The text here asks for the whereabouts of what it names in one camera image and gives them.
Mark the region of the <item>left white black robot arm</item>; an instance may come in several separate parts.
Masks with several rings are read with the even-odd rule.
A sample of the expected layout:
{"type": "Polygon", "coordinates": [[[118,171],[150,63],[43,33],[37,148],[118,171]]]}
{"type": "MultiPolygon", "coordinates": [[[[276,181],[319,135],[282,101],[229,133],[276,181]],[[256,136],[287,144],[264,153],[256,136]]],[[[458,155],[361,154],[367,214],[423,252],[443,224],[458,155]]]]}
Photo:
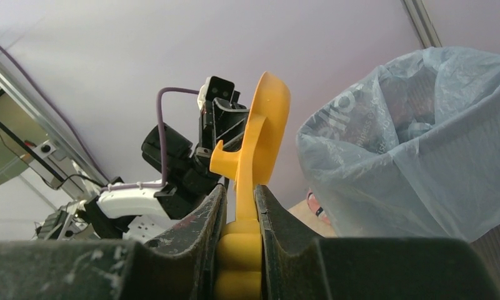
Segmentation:
{"type": "Polygon", "coordinates": [[[143,159],[161,172],[161,179],[124,183],[120,179],[102,187],[79,214],[101,238],[146,239],[140,229],[153,228],[148,217],[180,220],[195,210],[220,183],[210,170],[214,147],[222,142],[228,151],[240,149],[249,110],[234,101],[216,97],[200,110],[196,145],[168,124],[164,139],[155,127],[145,138],[143,159]]]}

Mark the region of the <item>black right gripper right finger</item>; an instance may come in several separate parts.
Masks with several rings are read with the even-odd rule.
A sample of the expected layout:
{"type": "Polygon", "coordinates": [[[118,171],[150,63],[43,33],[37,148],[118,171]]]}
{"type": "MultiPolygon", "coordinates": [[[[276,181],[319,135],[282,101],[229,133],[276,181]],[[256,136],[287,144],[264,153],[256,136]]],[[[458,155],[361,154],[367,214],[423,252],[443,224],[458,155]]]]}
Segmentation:
{"type": "Polygon", "coordinates": [[[263,299],[500,299],[464,241],[323,237],[266,186],[254,192],[263,239],[263,299]]]}

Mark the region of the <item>blue plastic trash bag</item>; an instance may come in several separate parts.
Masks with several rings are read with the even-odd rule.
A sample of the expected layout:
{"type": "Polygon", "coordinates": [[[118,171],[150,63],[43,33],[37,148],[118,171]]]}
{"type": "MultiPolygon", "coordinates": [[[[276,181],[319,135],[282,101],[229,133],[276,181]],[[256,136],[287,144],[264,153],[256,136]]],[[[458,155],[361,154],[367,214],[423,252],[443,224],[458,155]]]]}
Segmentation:
{"type": "Polygon", "coordinates": [[[296,147],[338,236],[475,241],[500,224],[500,55],[397,57],[310,116],[296,147]]]}

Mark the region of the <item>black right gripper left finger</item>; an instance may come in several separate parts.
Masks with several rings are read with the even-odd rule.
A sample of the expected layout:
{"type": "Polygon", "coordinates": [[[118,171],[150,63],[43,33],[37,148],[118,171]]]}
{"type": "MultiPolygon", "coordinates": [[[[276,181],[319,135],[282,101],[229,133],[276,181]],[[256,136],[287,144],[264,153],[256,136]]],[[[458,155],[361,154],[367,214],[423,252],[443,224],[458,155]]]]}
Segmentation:
{"type": "Polygon", "coordinates": [[[226,215],[217,185],[199,207],[147,242],[0,242],[0,299],[212,299],[226,215]]]}

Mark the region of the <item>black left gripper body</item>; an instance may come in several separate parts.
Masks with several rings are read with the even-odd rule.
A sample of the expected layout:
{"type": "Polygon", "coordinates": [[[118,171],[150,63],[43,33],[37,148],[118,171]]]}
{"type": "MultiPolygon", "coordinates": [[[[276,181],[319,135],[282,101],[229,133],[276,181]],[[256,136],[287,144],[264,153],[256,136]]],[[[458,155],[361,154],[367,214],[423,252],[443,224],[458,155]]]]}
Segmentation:
{"type": "Polygon", "coordinates": [[[196,154],[211,154],[217,143],[227,152],[240,150],[249,109],[221,98],[197,100],[200,111],[199,141],[196,154]]]}

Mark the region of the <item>yellow plastic litter scoop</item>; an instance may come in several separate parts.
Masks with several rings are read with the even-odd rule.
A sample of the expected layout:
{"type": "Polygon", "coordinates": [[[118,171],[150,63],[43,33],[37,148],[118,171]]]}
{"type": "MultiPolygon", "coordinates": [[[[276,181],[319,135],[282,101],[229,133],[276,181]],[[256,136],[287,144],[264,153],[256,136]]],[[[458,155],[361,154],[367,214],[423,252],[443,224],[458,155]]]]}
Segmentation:
{"type": "Polygon", "coordinates": [[[219,141],[210,171],[234,181],[235,220],[226,224],[216,249],[215,299],[260,299],[263,238],[254,190],[273,173],[288,121],[291,93],[271,72],[256,86],[240,150],[227,152],[219,141]]]}

